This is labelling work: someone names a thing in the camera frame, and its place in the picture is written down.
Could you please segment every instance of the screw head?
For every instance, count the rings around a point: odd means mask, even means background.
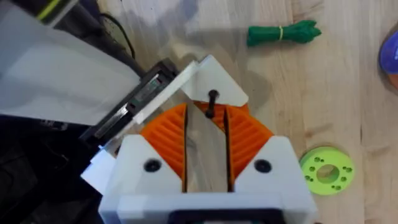
[[[258,159],[254,162],[254,168],[256,168],[256,170],[258,172],[261,173],[268,173],[272,170],[271,164],[266,161],[265,159]]]
[[[214,99],[215,99],[215,98],[217,98],[220,94],[218,93],[217,90],[210,90],[208,95],[209,95],[210,98],[214,98]]]
[[[162,163],[157,159],[148,159],[144,164],[144,170],[146,172],[156,172],[160,169]]]

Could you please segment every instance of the black screw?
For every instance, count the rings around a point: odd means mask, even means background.
[[[209,108],[206,110],[206,117],[211,119],[214,118],[215,112],[214,112],[214,105],[216,104],[216,99],[218,97],[219,93],[217,90],[210,90],[209,91]]]
[[[268,173],[272,169],[271,164],[268,161],[266,161],[265,159],[256,160],[254,162],[254,168],[256,168],[256,170],[258,172],[262,172],[262,173]]]
[[[144,164],[144,170],[146,172],[156,172],[160,169],[162,164],[157,159],[148,159]]]

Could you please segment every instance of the blue object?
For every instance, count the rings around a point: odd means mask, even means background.
[[[398,75],[398,31],[383,43],[379,59],[381,68],[387,74]]]

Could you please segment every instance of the orange plastic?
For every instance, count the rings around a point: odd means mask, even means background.
[[[249,164],[258,151],[274,134],[249,113],[226,106],[228,122],[229,184]]]
[[[185,115],[187,104],[178,105],[156,117],[141,131],[174,172],[185,182]]]
[[[202,112],[206,112],[207,108],[209,107],[208,103],[204,103],[204,102],[200,102],[200,101],[195,101],[194,104],[202,111]],[[249,107],[248,104],[245,104],[243,106],[234,106],[235,108],[238,108],[242,111],[244,111],[245,113],[249,113]],[[222,131],[225,132],[225,128],[224,128],[224,113],[225,113],[225,108],[226,105],[219,105],[216,104],[214,107],[214,111],[215,111],[215,117],[213,119],[211,119],[216,125],[217,127],[219,127]]]

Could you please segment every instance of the mounting hole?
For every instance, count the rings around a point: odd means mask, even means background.
[[[265,159],[256,160],[254,162],[254,168],[256,168],[256,170],[258,172],[262,172],[262,173],[268,173],[272,169],[271,164],[268,161],[266,161]]]
[[[329,184],[337,180],[340,171],[333,165],[324,165],[317,171],[317,178],[321,183]]]
[[[160,169],[162,163],[157,159],[148,159],[144,164],[144,170],[146,172],[156,172]]]

